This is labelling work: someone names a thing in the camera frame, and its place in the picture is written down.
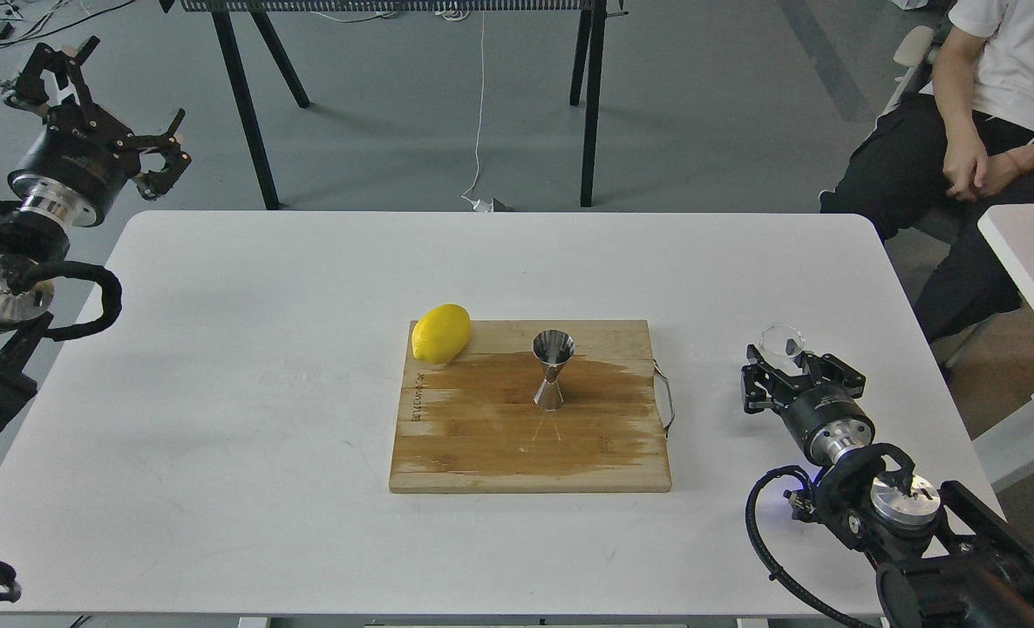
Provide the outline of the person's second hand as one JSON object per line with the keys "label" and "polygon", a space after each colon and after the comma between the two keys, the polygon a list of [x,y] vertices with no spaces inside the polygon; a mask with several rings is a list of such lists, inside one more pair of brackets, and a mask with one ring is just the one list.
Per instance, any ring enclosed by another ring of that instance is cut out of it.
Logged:
{"label": "person's second hand", "polygon": [[983,195],[989,173],[989,154],[976,131],[947,131],[947,150],[942,173],[949,187],[946,195],[956,201],[976,201]]}

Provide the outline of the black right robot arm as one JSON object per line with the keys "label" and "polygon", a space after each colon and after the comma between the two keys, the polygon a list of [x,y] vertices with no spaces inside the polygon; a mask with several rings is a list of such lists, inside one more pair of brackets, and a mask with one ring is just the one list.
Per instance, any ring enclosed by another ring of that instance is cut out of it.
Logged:
{"label": "black right robot arm", "polygon": [[848,627],[769,551],[757,525],[761,489],[789,476],[792,517],[820,524],[847,548],[866,556],[885,619],[892,627],[1034,627],[1034,546],[959,481],[932,485],[900,447],[875,440],[857,405],[865,379],[835,355],[793,355],[784,373],[755,345],[747,349],[746,413],[776,411],[815,477],[797,465],[768,470],[746,502],[746,529],[771,580],[809,607]]}

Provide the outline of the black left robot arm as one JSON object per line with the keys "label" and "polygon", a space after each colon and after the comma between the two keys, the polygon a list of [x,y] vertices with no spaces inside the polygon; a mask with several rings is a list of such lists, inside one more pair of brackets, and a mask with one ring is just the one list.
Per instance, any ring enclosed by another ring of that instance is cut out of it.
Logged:
{"label": "black left robot arm", "polygon": [[[121,315],[123,290],[107,267],[67,258],[71,227],[93,227],[127,183],[152,201],[168,195],[190,166],[175,114],[161,134],[138,134],[96,104],[82,74],[99,44],[37,44],[14,78],[2,83],[4,104],[35,113],[43,128],[8,174],[14,199],[0,200],[0,433],[31,401],[37,385],[24,372],[43,339],[90,337]],[[50,307],[58,277],[95,283],[101,315],[53,326]]]}

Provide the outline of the person's hand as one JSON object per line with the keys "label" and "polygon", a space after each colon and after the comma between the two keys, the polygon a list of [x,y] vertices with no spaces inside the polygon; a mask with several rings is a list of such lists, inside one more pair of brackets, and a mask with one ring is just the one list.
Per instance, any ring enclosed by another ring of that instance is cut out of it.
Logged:
{"label": "person's hand", "polygon": [[983,174],[971,184],[971,191],[977,199],[999,195],[1023,175],[1024,168],[1011,151],[991,155]]}

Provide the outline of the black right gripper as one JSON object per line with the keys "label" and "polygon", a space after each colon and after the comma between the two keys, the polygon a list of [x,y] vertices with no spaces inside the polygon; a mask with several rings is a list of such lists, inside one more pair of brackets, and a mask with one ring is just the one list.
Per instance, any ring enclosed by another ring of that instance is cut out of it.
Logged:
{"label": "black right gripper", "polygon": [[872,444],[873,422],[855,402],[864,394],[866,378],[837,355],[816,355],[800,347],[785,350],[781,365],[796,366],[799,372],[793,375],[765,360],[756,345],[747,345],[746,358],[746,413],[779,411],[809,462],[830,468],[844,454]]}

